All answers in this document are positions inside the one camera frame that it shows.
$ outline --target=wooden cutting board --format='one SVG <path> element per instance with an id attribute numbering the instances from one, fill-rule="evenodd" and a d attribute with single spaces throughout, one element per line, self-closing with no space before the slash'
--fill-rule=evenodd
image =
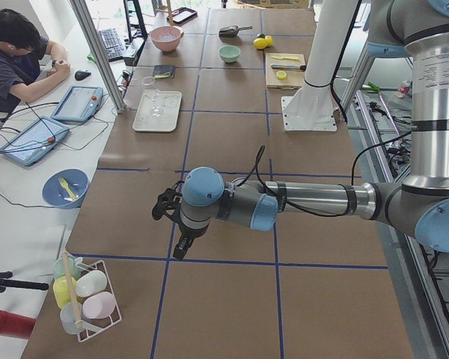
<path id="1" fill-rule="evenodd" d="M 296 56 L 299 60 L 278 60 L 271 56 Z M 266 66 L 266 87 L 267 88 L 300 88 L 305 78 L 304 71 L 286 71 L 287 78 L 285 80 L 278 80 L 276 73 L 279 70 L 271 68 L 272 64 L 277 65 L 306 65 L 305 56 L 303 54 L 287 54 L 287 53 L 266 53 L 265 66 Z"/>

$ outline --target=black mouse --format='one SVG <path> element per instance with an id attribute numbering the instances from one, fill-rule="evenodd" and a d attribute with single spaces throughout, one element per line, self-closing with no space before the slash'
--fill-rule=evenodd
<path id="1" fill-rule="evenodd" d="M 75 80 L 81 81 L 89 77 L 89 75 L 91 75 L 91 72 L 88 70 L 78 70 L 77 72 L 75 72 Z"/>

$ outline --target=wine glass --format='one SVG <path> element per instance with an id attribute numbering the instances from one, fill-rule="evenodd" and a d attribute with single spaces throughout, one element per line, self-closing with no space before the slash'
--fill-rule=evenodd
<path id="1" fill-rule="evenodd" d="M 151 99 L 152 106 L 150 108 L 150 115 L 158 117 L 163 114 L 163 108 L 157 105 L 156 99 L 159 97 L 159 90 L 155 83 L 155 78 L 152 76 L 146 76 L 141 80 L 141 84 L 144 86 L 144 95 L 147 99 Z"/>

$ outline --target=keyboard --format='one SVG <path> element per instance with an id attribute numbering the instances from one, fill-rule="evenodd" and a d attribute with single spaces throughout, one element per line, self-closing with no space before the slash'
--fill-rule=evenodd
<path id="1" fill-rule="evenodd" d="M 126 51 L 125 41 L 118 34 L 116 29 L 107 28 L 99 30 L 98 35 L 101 37 L 103 45 L 108 56 L 108 61 L 121 60 L 123 53 Z"/>

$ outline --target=knife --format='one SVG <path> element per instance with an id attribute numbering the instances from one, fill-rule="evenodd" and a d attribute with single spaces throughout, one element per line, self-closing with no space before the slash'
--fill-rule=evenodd
<path id="1" fill-rule="evenodd" d="M 306 65 L 278 65 L 271 64 L 274 70 L 289 70 L 289 71 L 306 71 Z"/>

